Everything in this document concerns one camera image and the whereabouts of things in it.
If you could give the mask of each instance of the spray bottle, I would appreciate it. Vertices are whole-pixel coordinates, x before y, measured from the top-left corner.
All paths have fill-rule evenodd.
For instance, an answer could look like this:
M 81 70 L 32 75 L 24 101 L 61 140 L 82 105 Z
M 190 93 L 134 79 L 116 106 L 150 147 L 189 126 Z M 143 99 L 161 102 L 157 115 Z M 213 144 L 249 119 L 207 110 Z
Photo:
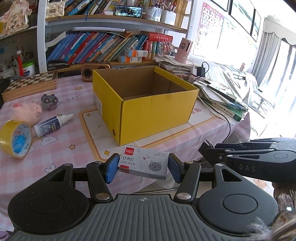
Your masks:
M 62 124 L 65 124 L 72 118 L 73 118 L 73 114 L 69 114 L 69 115 L 55 116 L 53 118 L 45 120 L 39 124 L 34 125 L 36 134 L 38 137 L 47 135 L 48 133 L 51 133 L 55 130 L 60 129 Z

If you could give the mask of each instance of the gray robot toy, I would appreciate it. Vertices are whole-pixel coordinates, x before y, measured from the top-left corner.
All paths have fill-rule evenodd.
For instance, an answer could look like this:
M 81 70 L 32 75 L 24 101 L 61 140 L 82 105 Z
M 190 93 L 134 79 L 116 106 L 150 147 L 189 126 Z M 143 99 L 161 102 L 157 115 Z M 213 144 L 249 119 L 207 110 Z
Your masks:
M 58 101 L 59 100 L 55 95 L 44 94 L 41 97 L 41 106 L 43 109 L 47 109 L 48 111 L 52 111 L 57 108 Z

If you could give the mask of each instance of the cat illustration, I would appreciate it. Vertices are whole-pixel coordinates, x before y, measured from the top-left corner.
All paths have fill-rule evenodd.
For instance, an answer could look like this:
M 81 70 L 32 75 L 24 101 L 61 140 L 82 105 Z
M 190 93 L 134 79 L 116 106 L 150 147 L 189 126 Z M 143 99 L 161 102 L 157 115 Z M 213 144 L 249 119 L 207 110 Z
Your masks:
M 161 162 L 154 162 L 154 161 L 151 161 L 149 163 L 149 169 L 151 171 L 154 171 L 154 172 L 158 172 L 161 170 Z

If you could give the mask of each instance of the curtain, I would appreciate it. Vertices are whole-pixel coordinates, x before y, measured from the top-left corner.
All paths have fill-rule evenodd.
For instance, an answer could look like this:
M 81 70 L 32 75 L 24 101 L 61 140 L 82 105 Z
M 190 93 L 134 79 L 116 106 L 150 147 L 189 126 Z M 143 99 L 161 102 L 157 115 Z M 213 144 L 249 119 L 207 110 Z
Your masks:
M 257 58 L 252 74 L 256 77 L 258 85 L 264 82 L 270 75 L 276 61 L 281 39 L 275 33 L 263 32 Z

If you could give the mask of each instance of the green lid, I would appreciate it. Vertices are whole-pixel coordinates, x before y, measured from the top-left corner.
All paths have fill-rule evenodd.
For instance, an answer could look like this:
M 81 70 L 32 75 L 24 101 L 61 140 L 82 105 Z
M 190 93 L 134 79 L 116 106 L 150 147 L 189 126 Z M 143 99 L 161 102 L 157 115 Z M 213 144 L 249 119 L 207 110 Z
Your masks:
M 31 59 L 30 61 L 23 63 L 23 64 L 22 64 L 22 67 L 23 67 L 23 68 L 26 68 L 26 67 L 32 66 L 32 65 L 34 65 L 34 64 L 35 64 L 35 63 L 34 63 L 34 60 Z

